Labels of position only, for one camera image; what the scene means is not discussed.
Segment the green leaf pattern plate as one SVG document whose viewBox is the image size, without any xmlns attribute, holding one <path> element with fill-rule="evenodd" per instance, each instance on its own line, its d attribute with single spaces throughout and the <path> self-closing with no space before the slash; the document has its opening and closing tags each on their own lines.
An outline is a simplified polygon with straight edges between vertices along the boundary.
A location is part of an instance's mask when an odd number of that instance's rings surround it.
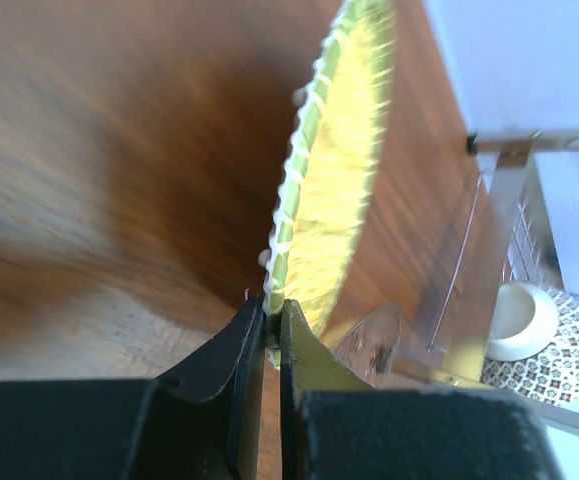
<svg viewBox="0 0 579 480">
<path fill-rule="evenodd" d="M 281 365 L 280 317 L 300 304 L 311 332 L 325 332 L 371 202 L 392 98 L 395 8 L 345 1 L 294 95 L 295 128 L 282 164 L 264 263 L 267 354 Z"/>
</svg>

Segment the clear glass plate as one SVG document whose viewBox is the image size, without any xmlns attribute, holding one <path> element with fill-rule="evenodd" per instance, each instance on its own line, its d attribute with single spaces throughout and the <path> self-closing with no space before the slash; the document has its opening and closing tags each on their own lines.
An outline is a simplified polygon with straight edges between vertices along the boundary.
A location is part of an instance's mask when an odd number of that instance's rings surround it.
<svg viewBox="0 0 579 480">
<path fill-rule="evenodd" d="M 386 304 L 361 320 L 341 323 L 322 338 L 335 358 L 366 382 L 386 375 L 402 331 L 400 309 Z"/>
</svg>

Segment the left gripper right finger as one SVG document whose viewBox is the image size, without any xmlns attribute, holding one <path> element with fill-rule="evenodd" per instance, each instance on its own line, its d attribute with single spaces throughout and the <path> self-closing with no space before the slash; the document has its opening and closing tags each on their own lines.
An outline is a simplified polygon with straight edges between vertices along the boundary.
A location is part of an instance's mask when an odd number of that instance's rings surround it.
<svg viewBox="0 0 579 480">
<path fill-rule="evenodd" d="M 509 393 L 377 390 L 309 328 L 299 303 L 280 320 L 285 479 L 559 479 L 544 428 Z"/>
</svg>

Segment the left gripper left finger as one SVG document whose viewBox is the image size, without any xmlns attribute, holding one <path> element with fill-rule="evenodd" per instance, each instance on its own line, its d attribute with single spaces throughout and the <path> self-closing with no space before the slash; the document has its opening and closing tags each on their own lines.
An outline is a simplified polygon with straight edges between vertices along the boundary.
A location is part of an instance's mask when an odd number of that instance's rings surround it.
<svg viewBox="0 0 579 480">
<path fill-rule="evenodd" d="M 252 479 L 260 297 L 153 379 L 0 381 L 0 479 Z"/>
</svg>

